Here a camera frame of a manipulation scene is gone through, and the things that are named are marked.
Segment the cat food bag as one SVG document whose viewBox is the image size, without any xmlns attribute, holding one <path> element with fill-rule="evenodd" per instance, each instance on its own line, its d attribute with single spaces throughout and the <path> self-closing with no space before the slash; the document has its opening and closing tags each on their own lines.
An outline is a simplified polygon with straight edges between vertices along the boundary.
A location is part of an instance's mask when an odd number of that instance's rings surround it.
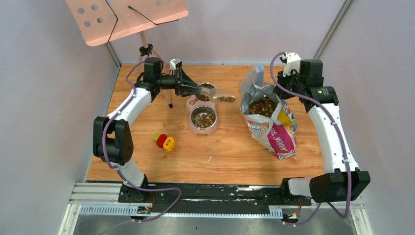
<svg viewBox="0 0 415 235">
<path fill-rule="evenodd" d="M 289 158 L 296 153 L 297 121 L 293 111 L 284 99 L 273 92 L 274 85 L 256 86 L 251 84 L 243 93 L 240 110 L 251 136 L 278 159 Z M 250 115 L 249 105 L 263 97 L 277 103 L 271 118 Z"/>
</svg>

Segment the clear plastic food scoop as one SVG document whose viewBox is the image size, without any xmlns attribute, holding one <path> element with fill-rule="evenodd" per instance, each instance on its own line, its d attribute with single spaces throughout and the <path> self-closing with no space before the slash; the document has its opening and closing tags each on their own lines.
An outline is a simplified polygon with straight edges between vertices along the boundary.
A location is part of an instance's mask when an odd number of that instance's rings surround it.
<svg viewBox="0 0 415 235">
<path fill-rule="evenodd" d="M 216 103 L 235 103 L 236 97 L 224 90 L 218 88 L 212 89 L 210 94 L 213 95 L 213 99 Z"/>
</svg>

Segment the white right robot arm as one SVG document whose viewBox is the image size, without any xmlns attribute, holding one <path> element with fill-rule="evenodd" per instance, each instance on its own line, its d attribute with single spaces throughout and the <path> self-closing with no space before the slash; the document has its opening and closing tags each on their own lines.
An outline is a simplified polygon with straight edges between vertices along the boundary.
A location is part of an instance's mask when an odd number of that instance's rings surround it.
<svg viewBox="0 0 415 235">
<path fill-rule="evenodd" d="M 297 96 L 304 105 L 319 138 L 324 174 L 313 178 L 285 178 L 279 197 L 288 205 L 299 196 L 317 203 L 349 204 L 368 186 L 370 175 L 359 169 L 344 137 L 336 91 L 323 84 L 323 63 L 302 60 L 295 53 L 282 56 L 281 61 L 285 68 L 277 74 L 274 93 L 282 99 Z"/>
</svg>

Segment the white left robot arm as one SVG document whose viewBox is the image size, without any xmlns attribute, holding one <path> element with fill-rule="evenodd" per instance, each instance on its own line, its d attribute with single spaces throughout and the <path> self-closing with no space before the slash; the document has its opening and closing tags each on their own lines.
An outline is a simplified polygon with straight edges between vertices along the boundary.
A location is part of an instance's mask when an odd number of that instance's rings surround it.
<svg viewBox="0 0 415 235">
<path fill-rule="evenodd" d="M 154 190 L 149 189 L 146 175 L 133 160 L 131 125 L 161 90 L 173 90 L 175 95 L 185 97 L 203 89 L 185 74 L 180 60 L 173 59 L 170 65 L 170 72 L 164 73 L 164 62 L 158 57 L 139 62 L 135 68 L 143 66 L 144 70 L 135 83 L 128 81 L 132 88 L 127 98 L 109 115 L 93 121 L 93 155 L 117 172 L 138 202 L 145 202 Z"/>
</svg>

